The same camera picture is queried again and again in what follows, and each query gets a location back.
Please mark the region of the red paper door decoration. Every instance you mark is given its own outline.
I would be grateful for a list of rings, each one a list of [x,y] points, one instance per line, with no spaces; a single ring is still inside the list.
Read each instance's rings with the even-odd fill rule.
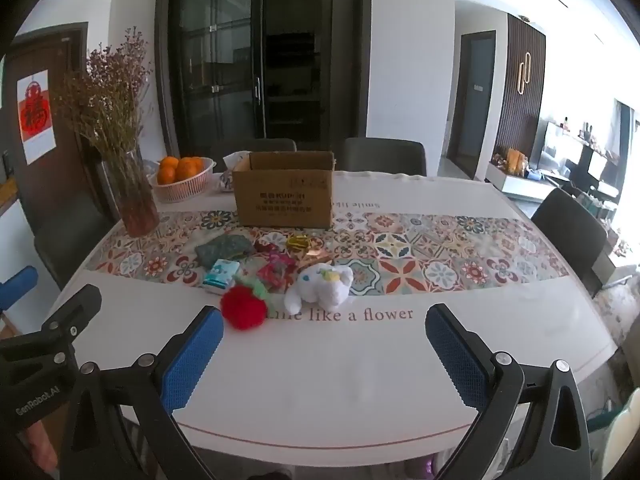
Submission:
[[[27,165],[56,148],[49,91],[49,71],[16,83],[18,128]]]

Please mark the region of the red strawberry plush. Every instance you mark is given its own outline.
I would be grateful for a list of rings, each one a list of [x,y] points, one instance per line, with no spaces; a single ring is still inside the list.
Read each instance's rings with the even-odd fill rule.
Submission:
[[[235,330],[254,330],[261,326],[271,308],[271,294],[257,278],[238,276],[220,300],[221,314]]]

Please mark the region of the blue tissue pack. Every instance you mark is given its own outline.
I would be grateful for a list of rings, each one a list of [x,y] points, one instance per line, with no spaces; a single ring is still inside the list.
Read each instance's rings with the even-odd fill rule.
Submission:
[[[239,261],[218,259],[205,274],[202,286],[209,292],[223,295],[234,285],[234,277],[239,270]]]

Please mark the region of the left dark chair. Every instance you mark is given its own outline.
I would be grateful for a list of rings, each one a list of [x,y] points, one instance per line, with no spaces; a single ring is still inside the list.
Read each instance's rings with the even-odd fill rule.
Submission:
[[[208,157],[220,163],[220,170],[232,170],[250,153],[296,152],[297,146],[290,139],[224,140],[213,144]]]

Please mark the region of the pink snack bag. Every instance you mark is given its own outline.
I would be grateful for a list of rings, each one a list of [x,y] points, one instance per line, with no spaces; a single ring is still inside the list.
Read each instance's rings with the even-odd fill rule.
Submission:
[[[273,252],[268,255],[267,263],[257,271],[256,275],[265,288],[273,292],[286,289],[292,283],[296,269],[297,263],[294,258],[283,252]]]

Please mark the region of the right side dark chair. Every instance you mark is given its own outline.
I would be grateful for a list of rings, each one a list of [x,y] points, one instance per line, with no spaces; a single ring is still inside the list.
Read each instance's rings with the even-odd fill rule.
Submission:
[[[591,296],[602,283],[593,266],[604,248],[602,224],[562,188],[553,190],[532,217],[533,224],[570,265]]]

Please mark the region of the copper foil snack bag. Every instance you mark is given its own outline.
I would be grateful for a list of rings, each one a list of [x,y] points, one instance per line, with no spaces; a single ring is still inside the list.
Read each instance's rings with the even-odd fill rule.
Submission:
[[[331,263],[332,254],[326,248],[308,248],[296,255],[297,267],[300,270],[319,263]]]

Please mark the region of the red candy wrapper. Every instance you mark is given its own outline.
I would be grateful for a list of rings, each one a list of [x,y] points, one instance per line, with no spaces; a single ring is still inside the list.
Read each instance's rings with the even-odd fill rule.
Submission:
[[[254,248],[258,254],[273,255],[280,254],[281,247],[277,244],[265,242],[264,240],[256,240]]]

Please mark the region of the dark chair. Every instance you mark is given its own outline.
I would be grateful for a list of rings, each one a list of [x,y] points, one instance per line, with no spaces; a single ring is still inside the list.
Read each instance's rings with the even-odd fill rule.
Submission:
[[[349,138],[344,141],[337,165],[346,171],[374,171],[386,174],[427,176],[424,147],[419,142]]]
[[[224,140],[213,144],[208,157],[220,163],[220,170],[232,170],[250,153],[296,152],[297,146],[290,139]]]
[[[593,266],[604,248],[602,224],[562,188],[553,190],[532,217],[533,224],[570,265],[591,296],[602,283]]]

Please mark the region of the oranges pile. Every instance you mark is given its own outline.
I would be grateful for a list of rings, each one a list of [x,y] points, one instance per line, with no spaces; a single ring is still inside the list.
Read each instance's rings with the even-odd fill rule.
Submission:
[[[158,185],[168,185],[195,177],[204,169],[201,157],[166,156],[160,161],[156,182]]]

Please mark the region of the brown cardboard box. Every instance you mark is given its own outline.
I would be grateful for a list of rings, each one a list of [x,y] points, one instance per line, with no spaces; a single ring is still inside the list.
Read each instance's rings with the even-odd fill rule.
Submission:
[[[329,228],[334,166],[328,151],[251,152],[232,170],[239,222],[262,228]]]

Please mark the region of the glass vase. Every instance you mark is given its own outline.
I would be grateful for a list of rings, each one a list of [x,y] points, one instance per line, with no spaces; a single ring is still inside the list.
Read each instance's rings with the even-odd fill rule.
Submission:
[[[140,148],[114,154],[103,162],[116,209],[131,237],[153,232],[160,223]]]

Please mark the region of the white basket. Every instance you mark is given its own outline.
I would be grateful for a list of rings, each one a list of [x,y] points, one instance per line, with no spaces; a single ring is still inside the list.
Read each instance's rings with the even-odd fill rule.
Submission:
[[[156,198],[163,204],[172,204],[184,202],[189,198],[202,194],[213,179],[217,163],[207,157],[202,157],[201,161],[203,169],[198,174],[172,183],[160,184],[157,180],[160,170],[157,170],[152,177],[149,177]]]

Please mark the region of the black glass cabinet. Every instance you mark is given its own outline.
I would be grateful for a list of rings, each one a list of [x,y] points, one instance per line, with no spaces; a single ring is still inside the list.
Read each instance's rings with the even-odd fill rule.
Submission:
[[[371,0],[156,0],[166,150],[341,151],[367,129],[370,25]]]

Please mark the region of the dried flower bouquet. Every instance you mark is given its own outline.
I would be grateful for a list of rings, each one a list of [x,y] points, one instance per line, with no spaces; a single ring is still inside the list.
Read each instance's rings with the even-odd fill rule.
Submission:
[[[118,46],[93,49],[86,65],[63,77],[54,112],[82,136],[104,160],[124,156],[138,146],[146,109],[152,63],[148,42],[135,27]]]

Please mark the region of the floral tissue box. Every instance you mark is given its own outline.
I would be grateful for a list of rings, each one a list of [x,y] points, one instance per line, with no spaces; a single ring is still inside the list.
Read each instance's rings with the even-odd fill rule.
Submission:
[[[238,166],[244,158],[250,154],[250,151],[236,151],[222,158],[226,165],[226,170],[219,177],[219,191],[221,193],[232,193],[232,172],[235,166]]]

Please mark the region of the white tv console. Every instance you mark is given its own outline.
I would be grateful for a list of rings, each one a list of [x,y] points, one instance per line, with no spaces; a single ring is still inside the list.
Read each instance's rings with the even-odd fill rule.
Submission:
[[[486,170],[486,180],[508,197],[533,203],[543,202],[555,189],[555,186],[546,180],[536,181],[511,176],[491,164]]]

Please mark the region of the middle dark chair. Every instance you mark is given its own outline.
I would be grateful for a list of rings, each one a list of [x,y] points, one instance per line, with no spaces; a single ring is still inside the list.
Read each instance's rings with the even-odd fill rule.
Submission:
[[[374,171],[386,174],[427,176],[424,147],[419,142],[349,138],[344,141],[337,165],[346,171]]]

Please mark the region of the yellow toy keychain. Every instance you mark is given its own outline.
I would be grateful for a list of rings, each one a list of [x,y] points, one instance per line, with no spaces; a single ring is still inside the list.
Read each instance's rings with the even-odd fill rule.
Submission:
[[[292,235],[286,240],[286,250],[294,255],[305,255],[310,247],[310,239],[306,235]]]

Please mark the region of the white bunny plush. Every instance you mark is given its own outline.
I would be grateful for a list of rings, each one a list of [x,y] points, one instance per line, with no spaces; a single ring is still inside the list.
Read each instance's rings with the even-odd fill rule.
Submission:
[[[303,304],[316,304],[326,312],[335,312],[347,300],[354,282],[349,266],[317,263],[299,273],[284,294],[283,305],[288,315],[296,315]]]

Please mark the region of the patterned table runner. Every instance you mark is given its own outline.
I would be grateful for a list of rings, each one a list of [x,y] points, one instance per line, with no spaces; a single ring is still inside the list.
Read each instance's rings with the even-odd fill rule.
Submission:
[[[344,211],[332,226],[318,229],[276,229],[241,226],[228,210],[166,212],[157,229],[140,238],[119,226],[89,259],[89,271],[154,283],[200,286],[207,272],[195,248],[222,234],[264,240],[286,250],[292,235],[306,235],[309,248],[326,248],[330,264],[354,272],[354,296],[410,295],[416,292],[462,290],[527,284],[570,273],[567,264],[533,226],[520,219],[388,214]],[[248,278],[268,255],[235,260]]]

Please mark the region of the green knitted cloth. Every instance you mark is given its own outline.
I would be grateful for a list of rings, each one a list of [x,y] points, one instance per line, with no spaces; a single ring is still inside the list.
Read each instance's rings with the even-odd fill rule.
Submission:
[[[217,260],[240,260],[254,252],[252,242],[238,234],[222,234],[195,248],[196,260],[206,268],[211,268]]]

